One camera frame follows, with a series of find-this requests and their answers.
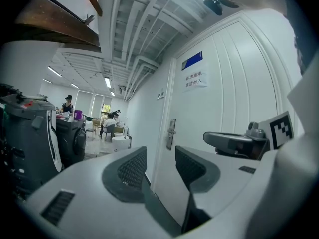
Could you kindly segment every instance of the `ceiling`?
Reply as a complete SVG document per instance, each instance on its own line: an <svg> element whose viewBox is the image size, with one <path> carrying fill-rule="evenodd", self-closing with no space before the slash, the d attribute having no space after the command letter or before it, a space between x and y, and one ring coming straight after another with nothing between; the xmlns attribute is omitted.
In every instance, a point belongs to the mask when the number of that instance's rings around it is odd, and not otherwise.
<svg viewBox="0 0 319 239"><path fill-rule="evenodd" d="M63 77L48 70L46 79L107 96L114 91L120 98L130 89L129 100L176 39L190 37L203 23L209 10L202 1L98 0L103 10L97 19L101 52L59 49L50 66ZM111 79L112 88L104 77Z"/></svg>

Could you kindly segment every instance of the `woman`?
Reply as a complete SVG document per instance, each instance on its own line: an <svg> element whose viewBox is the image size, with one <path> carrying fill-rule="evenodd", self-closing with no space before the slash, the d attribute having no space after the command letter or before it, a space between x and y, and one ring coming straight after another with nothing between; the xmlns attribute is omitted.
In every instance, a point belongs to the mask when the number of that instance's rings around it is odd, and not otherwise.
<svg viewBox="0 0 319 239"><path fill-rule="evenodd" d="M72 105L72 96L68 95L65 99L66 102L62 105L62 111L64 113L70 112L70 115L73 115L74 107Z"/></svg>

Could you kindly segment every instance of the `white pipe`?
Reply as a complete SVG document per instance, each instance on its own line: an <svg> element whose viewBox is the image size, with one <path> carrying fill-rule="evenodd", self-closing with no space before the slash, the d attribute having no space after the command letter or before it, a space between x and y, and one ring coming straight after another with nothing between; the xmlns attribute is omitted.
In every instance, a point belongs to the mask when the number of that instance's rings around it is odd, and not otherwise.
<svg viewBox="0 0 319 239"><path fill-rule="evenodd" d="M167 0L167 2L166 2L166 4L165 4L165 6L164 6L164 7L163 7L160 11L159 11L158 15L156 16L156 18L155 18L155 20L154 20L154 22L153 22L152 26L151 26L151 27L150 27L150 29L149 29L148 34L146 35L146 37L145 37L145 39L144 39L143 44L141 45L141 48L140 48L139 54L141 53L141 51L142 51L142 49L143 49L143 46L144 46L144 44L145 44L145 42L146 42L146 40L147 40L147 38L148 38L148 36L149 36L149 34L150 34L150 32L151 32L152 28L154 27L154 25L155 25L156 21L158 20L159 15L163 12L163 10L164 10L164 9L165 9L165 7L168 5L168 3L169 3L169 0Z"/></svg>
<svg viewBox="0 0 319 239"><path fill-rule="evenodd" d="M151 42L154 40L154 38L157 36L157 34L161 31L161 29L163 28L163 26L165 25L165 22L160 26L160 28L158 29L158 31L155 33L155 35L153 35L152 39L149 41L149 43L146 45L146 47L144 48L142 54L144 54L145 50L149 47L149 45L151 44Z"/></svg>
<svg viewBox="0 0 319 239"><path fill-rule="evenodd" d="M130 92L131 92L131 90L132 90L132 88L133 88L135 82L137 81L137 79L138 79L138 77L140 76L140 74L141 74L142 70L144 69L144 67L148 67L148 68L150 68L150 69L152 69L152 70L156 70L156 67L155 67L155 66L151 66L151 65L149 65L149 64L147 64L147 63L143 63L142 65L140 65L140 68L139 68L139 70L137 71L137 73L136 73L136 75L135 75L135 77L134 77L133 83L132 83L131 86L130 86L130 89L129 89L129 91L128 91L128 94L126 95L125 100L127 100L127 98L128 98L128 96L129 96L129 94L130 94Z"/></svg>
<svg viewBox="0 0 319 239"><path fill-rule="evenodd" d="M114 2L113 2L113 9L112 9L112 17L111 17L111 29L110 29L110 51L111 51L111 59L112 59L112 57L113 57L115 25L116 25L116 18L117 18L119 6L120 6L120 0L114 0Z"/></svg>
<svg viewBox="0 0 319 239"><path fill-rule="evenodd" d="M163 47L162 50L160 50L160 52L158 53L158 55L156 56L155 59L157 59L159 57L159 55L165 50L165 48L170 44L171 41L173 41L173 39L179 34L179 32L177 32Z"/></svg>
<svg viewBox="0 0 319 239"><path fill-rule="evenodd" d="M136 84L135 89L133 90L133 93L132 93L132 95L131 95L129 101L131 100L131 98L132 98L132 96L134 95L134 93L135 93L136 89L138 88L138 86L139 86L139 85L141 84L141 82L145 79L145 77L146 77L147 75L149 75L149 74L150 74L150 72L148 71L147 73L145 73L145 75L144 75L143 77L141 77L141 79L139 80L139 82Z"/></svg>
<svg viewBox="0 0 319 239"><path fill-rule="evenodd" d="M113 83L115 84L116 83L116 80L115 80L115 78L114 78L114 72L113 72L113 66L111 65L111 70L112 70L112 80L113 80Z"/></svg>
<svg viewBox="0 0 319 239"><path fill-rule="evenodd" d="M128 79L128 84L125 88L125 93L124 93L124 97L123 97L123 100L125 100L125 97L126 97L126 94L127 94L127 91L128 91L128 88L129 88L129 85L131 83L131 80L132 80L132 77L134 75L134 72L135 72L135 69L139 63L140 60L143 60L144 62L146 63L149 63L151 65L154 65L155 67L160 67L160 65L158 63L156 63L155 61L147 58L147 57L144 57L144 56L136 56L135 57L135 60L134 60L134 63L133 63L133 67L132 67L132 70L131 70L131 73L130 73L130 76L129 76L129 79Z"/></svg>
<svg viewBox="0 0 319 239"><path fill-rule="evenodd" d="M130 11L130 16L128 19L128 23L126 25L125 34L124 34L124 41L122 46L122 56L121 59L126 61L126 56L128 53L128 47L130 43L130 37L132 35L132 31L134 28L134 23L136 21L136 18L139 14L139 11L142 11L145 6L139 2L134 2L133 6Z"/></svg>
<svg viewBox="0 0 319 239"><path fill-rule="evenodd" d="M148 0L131 0L131 1L137 1L137 2L140 2L144 5L149 4ZM153 8L157 11L161 10L160 6L157 5L156 3L153 5ZM174 14L166 9L163 10L163 13L166 14L167 16L171 17L172 19L176 20L178 23L180 23L184 27L186 27L190 32L194 33L194 29L190 25L188 25L185 21L183 21L181 18L179 18L176 14Z"/></svg>
<svg viewBox="0 0 319 239"><path fill-rule="evenodd" d="M126 68L129 67L129 64L130 64L130 60L131 60L131 57L132 57L132 53L133 53L133 49L135 47L135 44L136 44L136 41L139 37L139 34L140 34L140 31L142 29L142 26L147 18L147 16L149 15L149 12L150 10L153 8L153 5L157 2L157 0L151 0L148 4L148 6L146 6L146 9L145 11L143 12L143 15L141 17L141 20L139 22L139 25L135 31L135 34L134 34L134 38L132 40L132 43L131 43L131 47L130 47L130 52L129 52L129 56L128 56L128 60L127 60L127 64L126 64Z"/></svg>

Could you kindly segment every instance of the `ceiling pipe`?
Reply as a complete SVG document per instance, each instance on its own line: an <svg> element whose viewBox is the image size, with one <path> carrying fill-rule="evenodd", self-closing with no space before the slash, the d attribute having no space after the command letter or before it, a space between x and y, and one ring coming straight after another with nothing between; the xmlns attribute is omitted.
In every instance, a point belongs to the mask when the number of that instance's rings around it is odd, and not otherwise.
<svg viewBox="0 0 319 239"><path fill-rule="evenodd" d="M128 53L128 47L130 43L130 38L132 35L132 31L134 28L134 23L136 21L136 18L139 14L140 10L143 10L144 5L139 2L133 2L133 6L130 11L130 16L128 19L128 23L126 25L125 34L124 34L124 41L123 41L123 47L122 47L122 56L121 59L126 61L127 53Z"/></svg>
<svg viewBox="0 0 319 239"><path fill-rule="evenodd" d="M160 52L157 54L156 58L157 59L159 57L159 55L165 50L165 48L170 44L170 42L173 41L173 39L179 34L179 32L177 32L175 35L173 35L173 37L165 44L165 46L162 48L162 50L160 50Z"/></svg>
<svg viewBox="0 0 319 239"><path fill-rule="evenodd" d="M164 10L164 9L165 9L165 7L168 5L168 3L169 3L169 0L167 0L167 2L166 2L166 4L165 4L165 6L164 6L164 7L163 7L160 11L159 11L158 15L156 16L156 18L155 18L155 20L154 20L154 22L153 22L152 26L150 27L150 29L149 29L149 31L148 31L148 34L146 35L146 37L145 37L145 39L144 39L143 44L141 45L141 48L140 48L139 54L141 53L141 51L142 51L142 49L143 49L143 47L144 47L144 44L145 44L145 42L146 42L146 40L147 40L147 38L148 38L148 36L149 36L149 34L150 34L150 32L151 32L152 28L154 27L154 25L155 25L156 21L158 20L158 18L159 18L159 16L160 16L160 14L163 12L163 10Z"/></svg>
<svg viewBox="0 0 319 239"><path fill-rule="evenodd" d="M129 96L130 93L131 93L131 90L133 89L133 86L134 86L135 82L137 81L138 77L140 76L142 70L143 70L145 67L150 68L150 69L152 69L152 70L156 70L156 67L155 67L155 66L151 66L150 64L147 64L147 63L143 63L142 65L140 65L140 68L139 68L139 70L137 71L137 73L135 74L134 80L133 80L133 82L132 82L132 84L131 84L131 86L130 86L130 88L129 88L128 94L127 94L126 97L125 97L125 100L127 100L128 96Z"/></svg>
<svg viewBox="0 0 319 239"><path fill-rule="evenodd" d="M136 84L136 86L135 86L135 88L134 88L134 90L133 90L133 93L132 93L132 95L131 95L129 101L130 101L131 98L133 97L133 95L134 95L136 89L138 88L138 86L139 86L139 85L141 84L141 82L145 79L145 77L146 77L147 75L149 75L149 74L150 74L150 72L148 71L147 73L144 74L143 77L141 77L141 79L139 80L139 82Z"/></svg>
<svg viewBox="0 0 319 239"><path fill-rule="evenodd" d="M153 5L157 2L157 0L151 0L149 2L149 4L146 6L146 9L145 11L143 12L143 15L141 17L141 20L139 22L139 25L135 31L135 34L134 34L134 37L133 37L133 40L132 40L132 43L131 43L131 47L130 47L130 52L129 52L129 56L128 56L128 60L127 60L127 64L126 64L126 68L129 67L129 64L130 64L130 60L131 60L131 57L132 57L132 53L133 53L133 49L135 47L135 44L136 44L136 41L139 37L139 34L140 34L140 31L142 29L142 26L147 18L147 16L149 15L150 13L150 10L153 8Z"/></svg>
<svg viewBox="0 0 319 239"><path fill-rule="evenodd" d="M111 29L110 29L111 58L113 58L115 26L116 26L116 18L117 18L119 6L120 6L120 1L121 0L114 0L114 2L113 2L112 17L111 17Z"/></svg>
<svg viewBox="0 0 319 239"><path fill-rule="evenodd" d="M133 63L133 67L132 67L131 73L130 73L130 76L129 76L129 79L128 79L128 84L127 84L127 86L126 86L126 88L125 88L125 93L124 93L123 100L125 100L125 97L126 97L126 95L127 95L127 90L128 90L128 88L129 88L129 85L130 85L130 83L131 83L131 80L132 80L132 77L133 77L133 75L134 75L135 69L136 69L136 67L137 67L137 65L138 65L138 63L139 63L140 60L143 60L144 62L149 63L149 64L151 64L151 65L153 65L153 66L155 66L155 67L157 67L157 68L160 67L160 65L159 65L158 63L156 63L155 61L153 61L153 60L151 60L151 59L149 59L149 58L147 58L147 57L144 57L144 56L136 56L136 57L135 57L135 60L134 60L134 63Z"/></svg>
<svg viewBox="0 0 319 239"><path fill-rule="evenodd" d="M131 0L131 1L137 1L140 2L144 5L148 5L149 1L148 0ZM156 3L153 5L150 14L152 14L152 16L156 17L157 13L160 12L161 7L159 5L157 5ZM163 14L169 16L170 18L174 19L175 21L177 21L179 24L181 24L182 26L184 26L186 29L188 29L191 33L194 33L194 29L188 25L184 20L182 20L181 18L179 18L176 14L174 14L173 12L170 12L169 10L163 9Z"/></svg>
<svg viewBox="0 0 319 239"><path fill-rule="evenodd" d="M119 64L119 63L114 63L114 61L112 61L112 62L107 62L107 61L102 61L102 64L104 64L104 65L106 65L106 66L113 66L114 67L114 69L120 69L120 70L123 70L123 71L126 71L127 72L127 70L126 70L126 68L125 68L125 65L123 66L123 65L121 65L121 64Z"/></svg>

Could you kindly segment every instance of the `chair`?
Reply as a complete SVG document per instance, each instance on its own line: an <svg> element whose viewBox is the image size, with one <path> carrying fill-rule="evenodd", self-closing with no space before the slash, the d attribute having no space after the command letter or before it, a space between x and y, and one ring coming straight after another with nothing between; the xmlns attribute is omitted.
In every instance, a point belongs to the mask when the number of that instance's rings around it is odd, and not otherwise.
<svg viewBox="0 0 319 239"><path fill-rule="evenodd" d="M114 135L114 129L115 129L115 125L110 125L110 126L106 127L106 132L104 132L105 133L105 141L106 141L106 137L109 133L111 134L111 141L112 141L112 136Z"/></svg>

